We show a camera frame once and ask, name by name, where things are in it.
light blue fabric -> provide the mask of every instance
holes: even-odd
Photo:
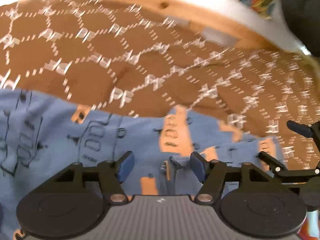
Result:
[[[126,194],[141,194],[141,177],[155,178],[160,195],[195,195],[201,187],[189,167],[188,157],[160,152],[163,118],[132,118],[90,111],[82,124],[76,124],[70,120],[76,105],[21,89],[1,89],[0,102],[1,240],[11,240],[19,228],[15,216],[19,200],[73,162],[96,166],[104,160],[118,160],[126,151],[132,151],[135,166],[122,184]],[[188,112],[187,122],[196,151],[220,146],[217,149],[220,160],[233,165],[254,163],[258,140],[248,142],[252,139],[248,137],[243,142],[230,143],[232,133],[219,131],[217,119],[193,111]],[[237,150],[230,152],[230,147]],[[163,168],[168,160],[175,171],[171,181],[166,180]]]

brown monogram cloth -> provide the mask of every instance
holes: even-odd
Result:
[[[226,48],[139,5],[106,0],[2,6],[0,43],[1,88],[133,117],[163,117],[180,104],[276,136],[290,169],[320,159],[311,139],[286,127],[320,115],[311,70],[298,55]]]

black circular pad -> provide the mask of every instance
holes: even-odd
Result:
[[[220,202],[229,225],[246,235],[282,237],[297,232],[307,215],[303,201],[292,192],[229,192]]]
[[[70,237],[90,229],[103,214],[103,202],[91,192],[31,193],[17,206],[22,228],[42,237]]]
[[[320,206],[320,192],[319,192],[320,178],[313,177],[303,184],[300,188],[299,196],[304,203],[309,207],[318,209]]]

gray ribbed surface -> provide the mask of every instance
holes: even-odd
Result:
[[[245,240],[227,227],[215,210],[199,206],[187,196],[136,196],[113,207],[92,231],[73,240]],[[282,240],[299,240],[296,235]],[[39,240],[28,236],[25,240]]]

black cushion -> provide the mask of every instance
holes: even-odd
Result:
[[[315,57],[320,57],[320,0],[281,0],[289,29]]]

